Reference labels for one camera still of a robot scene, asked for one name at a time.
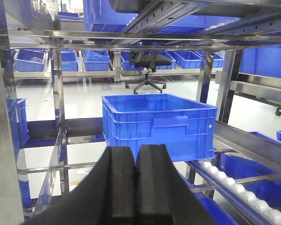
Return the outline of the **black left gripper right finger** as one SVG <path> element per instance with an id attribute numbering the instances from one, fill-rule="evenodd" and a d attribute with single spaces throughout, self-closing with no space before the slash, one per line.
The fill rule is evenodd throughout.
<path id="1" fill-rule="evenodd" d="M 216 224 L 180 176 L 165 145 L 142 145 L 136 172 L 137 224 Z"/>

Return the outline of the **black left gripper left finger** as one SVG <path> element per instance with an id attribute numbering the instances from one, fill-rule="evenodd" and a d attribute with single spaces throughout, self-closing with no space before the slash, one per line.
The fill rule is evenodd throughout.
<path id="1" fill-rule="evenodd" d="M 129 147 L 106 147 L 91 172 L 68 195 L 27 225 L 133 225 L 134 158 Z"/>

